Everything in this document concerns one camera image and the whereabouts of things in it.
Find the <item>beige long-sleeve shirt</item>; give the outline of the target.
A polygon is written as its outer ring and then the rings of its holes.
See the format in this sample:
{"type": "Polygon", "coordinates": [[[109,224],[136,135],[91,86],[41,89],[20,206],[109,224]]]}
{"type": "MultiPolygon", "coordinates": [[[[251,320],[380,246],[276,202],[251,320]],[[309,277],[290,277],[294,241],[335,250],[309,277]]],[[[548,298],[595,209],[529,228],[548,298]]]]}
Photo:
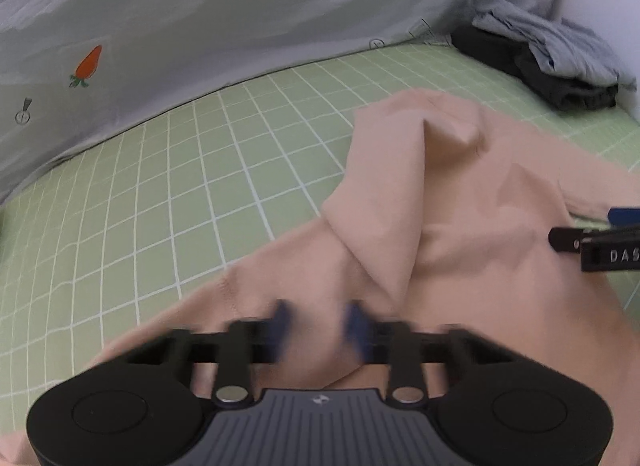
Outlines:
{"type": "Polygon", "coordinates": [[[6,465],[634,465],[639,334],[548,242],[639,201],[637,173],[463,98],[359,109],[318,218],[233,264],[46,391],[6,465]],[[217,406],[219,335],[292,321],[255,402],[217,406]],[[425,406],[384,401],[349,304],[421,336],[425,406]]]}

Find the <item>grey-blue folded garment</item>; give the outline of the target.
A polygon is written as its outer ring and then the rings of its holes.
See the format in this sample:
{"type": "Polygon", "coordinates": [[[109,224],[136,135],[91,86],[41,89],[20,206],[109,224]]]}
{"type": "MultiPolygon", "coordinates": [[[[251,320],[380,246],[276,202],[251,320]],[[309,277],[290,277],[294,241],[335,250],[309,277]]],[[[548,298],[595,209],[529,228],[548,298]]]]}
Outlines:
{"type": "Polygon", "coordinates": [[[475,28],[526,43],[544,74],[593,86],[637,88],[637,78],[623,59],[591,29],[568,19],[552,22],[506,0],[472,3],[475,28]]]}

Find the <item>black folded garment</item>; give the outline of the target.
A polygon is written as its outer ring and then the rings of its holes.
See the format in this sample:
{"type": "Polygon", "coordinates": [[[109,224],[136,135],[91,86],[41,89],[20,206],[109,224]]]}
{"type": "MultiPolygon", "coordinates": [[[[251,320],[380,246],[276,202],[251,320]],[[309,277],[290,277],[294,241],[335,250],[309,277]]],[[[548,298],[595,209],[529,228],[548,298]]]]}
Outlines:
{"type": "Polygon", "coordinates": [[[596,111],[616,106],[617,84],[593,86],[576,78],[545,74],[527,43],[472,26],[451,33],[451,44],[461,53],[518,78],[552,107],[562,111],[596,111]]]}

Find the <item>green grid mat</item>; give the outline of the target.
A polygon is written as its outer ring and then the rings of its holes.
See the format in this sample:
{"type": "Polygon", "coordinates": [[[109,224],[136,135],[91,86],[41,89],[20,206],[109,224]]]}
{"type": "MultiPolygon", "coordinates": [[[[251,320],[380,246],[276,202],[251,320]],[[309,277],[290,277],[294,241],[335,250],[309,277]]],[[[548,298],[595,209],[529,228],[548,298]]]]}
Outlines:
{"type": "Polygon", "coordinates": [[[356,108],[403,88],[476,100],[630,170],[622,108],[557,112],[446,45],[314,62],[208,94],[51,170],[1,209],[1,429],[109,341],[316,215],[356,108]]]}

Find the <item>grey carrot-print backdrop cloth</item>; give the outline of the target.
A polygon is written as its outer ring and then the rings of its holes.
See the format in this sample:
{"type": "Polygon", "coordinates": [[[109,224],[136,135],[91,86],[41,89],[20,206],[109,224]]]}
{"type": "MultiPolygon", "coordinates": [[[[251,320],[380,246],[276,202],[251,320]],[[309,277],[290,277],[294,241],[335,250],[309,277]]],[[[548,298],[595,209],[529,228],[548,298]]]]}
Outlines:
{"type": "MultiPolygon", "coordinates": [[[[507,1],[538,15],[554,3],[507,1]]],[[[1,194],[224,86],[471,12],[471,0],[1,0],[1,194]]]]}

